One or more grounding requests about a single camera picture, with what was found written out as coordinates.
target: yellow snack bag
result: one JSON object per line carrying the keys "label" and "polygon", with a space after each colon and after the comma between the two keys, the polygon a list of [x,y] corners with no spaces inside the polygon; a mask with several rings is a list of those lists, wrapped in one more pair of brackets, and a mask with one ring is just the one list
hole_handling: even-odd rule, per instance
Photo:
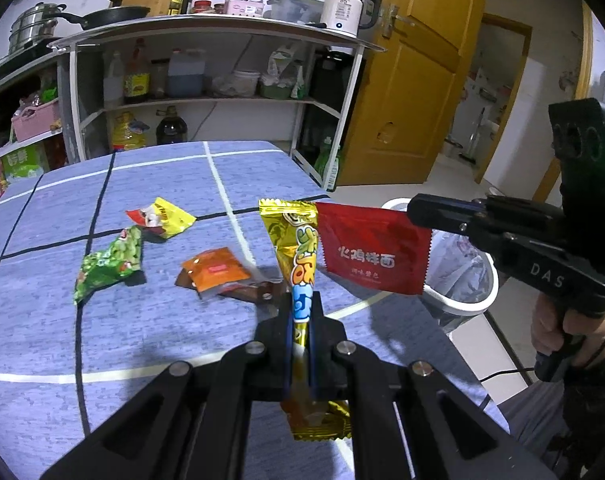
{"label": "yellow snack bag", "polygon": [[258,203],[260,216],[278,265],[292,290],[294,311],[294,347],[292,391],[281,402],[296,440],[330,440],[351,435],[346,404],[318,402],[309,389],[307,335],[316,273],[317,209],[308,202],[286,202],[263,198]]}
{"label": "yellow snack bag", "polygon": [[163,238],[171,238],[190,227],[196,217],[178,206],[157,197],[153,204],[144,209],[125,211],[136,224],[147,227]]}

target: electric kettle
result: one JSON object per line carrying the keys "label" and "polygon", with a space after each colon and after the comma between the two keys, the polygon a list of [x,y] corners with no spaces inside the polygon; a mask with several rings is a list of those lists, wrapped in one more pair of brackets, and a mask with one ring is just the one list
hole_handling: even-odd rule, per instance
{"label": "electric kettle", "polygon": [[357,36],[359,28],[371,28],[378,21],[380,14],[381,0],[371,0],[373,2],[373,12],[371,20],[360,24],[360,15],[362,14],[363,0],[325,0],[322,7],[321,23],[325,23],[327,28],[338,30],[349,36]]}

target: door handle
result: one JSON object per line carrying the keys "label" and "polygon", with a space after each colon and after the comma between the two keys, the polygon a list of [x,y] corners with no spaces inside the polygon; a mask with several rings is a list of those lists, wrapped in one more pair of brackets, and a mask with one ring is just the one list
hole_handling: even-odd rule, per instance
{"label": "door handle", "polygon": [[396,24],[396,20],[407,23],[410,25],[410,27],[415,27],[415,22],[413,20],[397,15],[399,10],[400,8],[397,5],[392,4],[389,6],[389,11],[387,12],[387,16],[385,17],[384,24],[382,26],[383,38],[389,39],[391,37],[391,32],[393,32],[393,27]]}

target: stove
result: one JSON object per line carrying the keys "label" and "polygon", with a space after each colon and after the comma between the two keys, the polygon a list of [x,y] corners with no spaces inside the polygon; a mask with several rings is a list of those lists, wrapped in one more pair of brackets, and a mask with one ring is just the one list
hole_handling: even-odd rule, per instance
{"label": "stove", "polygon": [[42,40],[28,41],[25,45],[10,54],[0,59],[0,80],[5,76],[25,66],[27,63],[38,59],[39,57],[49,54],[52,50],[47,48],[47,45],[52,41],[60,38],[42,38]]}

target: wooden door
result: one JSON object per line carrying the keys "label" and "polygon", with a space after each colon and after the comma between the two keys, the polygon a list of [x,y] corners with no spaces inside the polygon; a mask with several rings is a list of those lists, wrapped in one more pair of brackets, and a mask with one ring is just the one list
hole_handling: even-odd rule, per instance
{"label": "wooden door", "polygon": [[[375,43],[387,52],[367,64],[338,184],[426,180],[460,102],[484,4],[383,0]],[[389,19],[392,6],[395,20]]]}

